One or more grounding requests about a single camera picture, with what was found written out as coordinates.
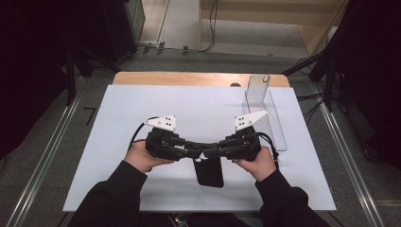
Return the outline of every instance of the wrist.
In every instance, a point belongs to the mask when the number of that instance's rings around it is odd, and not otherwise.
[[[147,173],[151,170],[151,166],[146,165],[146,162],[143,162],[139,159],[128,159],[125,158],[124,161],[126,161],[128,164],[130,164],[131,166],[135,167],[136,169],[138,169],[140,172],[142,173]]]
[[[265,180],[266,178],[268,178],[271,173],[273,173],[276,170],[276,168],[266,168],[264,169],[264,171],[259,171],[259,172],[255,172],[253,174],[253,177],[256,179],[257,182],[262,182],[263,180]]]

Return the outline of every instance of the metal rail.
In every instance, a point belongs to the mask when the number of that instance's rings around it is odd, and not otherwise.
[[[67,129],[72,116],[78,106],[80,96],[83,90],[83,87],[86,83],[87,79],[84,77],[80,77],[77,82],[77,95],[70,106],[66,107],[64,112],[62,113],[61,119],[54,130],[45,150],[42,154],[41,160],[36,165],[35,170],[32,173],[29,181],[27,182],[20,199],[18,200],[17,205],[14,208],[14,211],[9,218],[9,222],[7,223],[7,227],[19,227],[23,224],[23,221],[26,217],[27,212],[29,211],[30,205],[33,203],[36,194],[39,191],[39,188],[44,180],[44,176],[49,169],[53,157],[57,152],[57,148],[59,147],[60,141],[64,136],[65,130]]]
[[[316,93],[322,93],[322,89],[320,88],[319,84],[313,83],[313,89]],[[357,197],[363,208],[363,211],[365,212],[366,218],[371,226],[386,226],[375,205],[375,200],[373,199],[368,186],[366,185],[362,175],[359,172],[359,169],[357,168],[357,163],[354,161],[351,151],[345,143],[336,118],[328,111],[324,103],[321,104],[321,110],[327,126],[333,135],[340,157],[345,165],[345,169],[347,170],[351,183],[355,188]]]

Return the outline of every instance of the black controller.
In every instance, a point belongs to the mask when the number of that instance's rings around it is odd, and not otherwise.
[[[174,161],[182,158],[198,159],[202,153],[206,158],[226,157],[228,160],[253,161],[261,147],[259,136],[250,126],[213,144],[186,141],[172,131],[153,128],[148,133],[146,149],[154,157]]]

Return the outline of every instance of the handheld controller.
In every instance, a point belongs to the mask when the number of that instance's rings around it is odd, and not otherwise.
[[[174,115],[147,120],[144,124],[152,126],[146,139],[146,149],[154,157],[179,161],[182,158],[198,159],[201,154],[206,158],[226,157],[232,159],[246,159],[253,161],[261,150],[259,136],[270,138],[253,128],[254,122],[267,114],[267,111],[249,113],[235,117],[235,133],[226,136],[217,143],[204,144],[186,141],[174,133],[176,117]],[[277,152],[272,147],[273,156]]]

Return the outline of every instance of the person's right hand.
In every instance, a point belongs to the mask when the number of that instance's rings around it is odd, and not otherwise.
[[[235,163],[250,172],[258,182],[265,180],[276,170],[270,150],[263,146],[253,162],[241,159],[236,160]]]

